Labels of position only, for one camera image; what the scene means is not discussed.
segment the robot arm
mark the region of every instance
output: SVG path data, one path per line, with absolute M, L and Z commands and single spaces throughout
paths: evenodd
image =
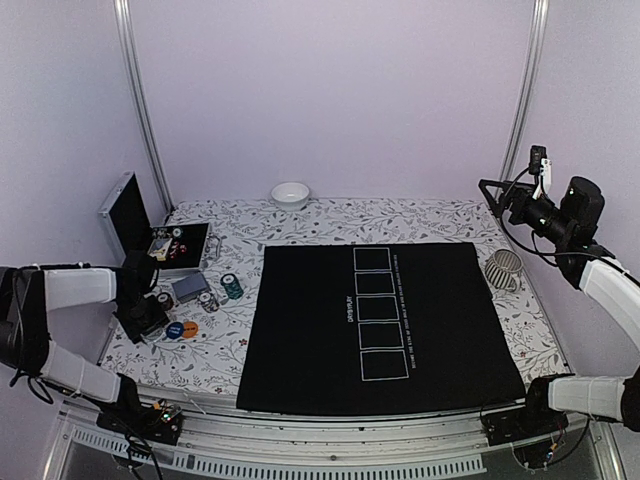
M 593 240 L 604 208 L 600 189 L 587 179 L 573 177 L 557 208 L 544 193 L 550 186 L 549 170 L 546 149 L 533 146 L 528 170 L 520 176 L 528 171 L 536 178 L 535 185 L 518 183 L 519 176 L 514 182 L 481 180 L 480 190 L 503 227 L 502 215 L 509 210 L 509 223 L 527 224 L 537 236 L 551 241 L 556 249 L 550 255 L 556 258 L 565 279 L 598 302 L 640 350 L 640 284 Z M 499 189 L 497 201 L 487 187 Z M 551 431 L 558 425 L 558 412 L 585 413 L 640 431 L 640 368 L 629 379 L 572 375 L 535 379 L 516 425 L 503 427 L 525 433 Z
M 0 268 L 0 362 L 17 372 L 10 385 L 22 376 L 31 388 L 32 380 L 43 382 L 98 405 L 100 426 L 124 433 L 126 425 L 145 438 L 175 444 L 182 422 L 179 411 L 142 406 L 132 379 L 62 348 L 51 339 L 47 325 L 47 313 L 53 310 L 115 301 L 116 317 L 137 343 L 168 323 L 155 296 L 146 295 L 155 270 L 155 259 L 142 252 L 132 252 L 122 268 Z

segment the vent grille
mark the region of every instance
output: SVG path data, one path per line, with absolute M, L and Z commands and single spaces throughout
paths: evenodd
M 75 427 L 74 441 L 112 455 L 127 455 L 127 442 L 109 433 Z M 137 454 L 144 463 L 151 459 Z M 225 480 L 419 480 L 458 478 L 487 471 L 482 457 L 466 455 L 446 460 L 376 467 L 291 467 L 218 460 L 204 455 L 175 452 L 169 463 L 158 459 L 163 467 Z

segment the black mat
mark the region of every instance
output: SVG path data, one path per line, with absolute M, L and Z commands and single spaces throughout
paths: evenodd
M 524 393 L 473 244 L 265 249 L 238 408 L 387 415 Z

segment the metal pole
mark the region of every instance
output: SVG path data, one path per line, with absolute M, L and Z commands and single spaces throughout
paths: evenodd
M 542 54 L 548 10 L 549 0 L 536 0 L 533 9 L 533 19 L 531 21 L 529 50 L 527 52 L 527 62 L 522 79 L 522 87 L 520 89 L 520 98 L 518 99 L 518 108 L 513 120 L 511 136 L 509 137 L 507 151 L 500 170 L 499 178 L 501 181 L 511 178 L 513 169 L 515 168 L 518 151 L 520 149 L 520 141 L 522 140 L 522 133 L 524 132 L 527 113 L 529 111 L 529 104 L 531 103 L 533 87 L 538 73 L 538 64 L 540 63 L 540 56 Z
M 142 79 L 140 78 L 140 67 L 138 66 L 138 56 L 133 38 L 133 27 L 131 26 L 131 15 L 129 12 L 129 0 L 114 0 L 116 10 L 116 20 L 118 23 L 118 33 L 120 35 L 120 45 L 124 57 L 125 67 L 129 76 L 129 85 L 133 93 L 138 123 L 142 129 L 145 149 L 151 165 L 151 173 L 155 180 L 158 194 L 165 208 L 165 213 L 170 213 L 174 209 L 169 184 L 162 167 L 158 146 L 151 128 L 151 117 L 147 109 Z

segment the tabletop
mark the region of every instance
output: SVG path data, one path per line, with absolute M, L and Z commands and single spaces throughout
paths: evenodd
M 235 396 L 240 385 L 267 245 L 345 245 L 472 242 L 478 261 L 510 248 L 495 218 L 481 202 L 411 199 L 312 199 L 299 212 L 284 212 L 268 200 L 181 203 L 168 224 L 209 222 L 222 238 L 220 258 L 204 275 L 222 300 L 207 313 L 193 300 L 177 304 L 171 320 L 193 321 L 190 339 L 166 337 L 133 345 L 120 326 L 111 336 L 102 366 L 140 384 L 213 395 Z M 206 255 L 212 256 L 212 246 Z M 244 289 L 239 300 L 225 298 L 220 278 L 235 274 Z M 175 279 L 161 278 L 156 293 L 172 293 Z M 528 385 L 542 375 L 568 372 L 530 284 L 517 292 L 491 287 L 505 339 Z

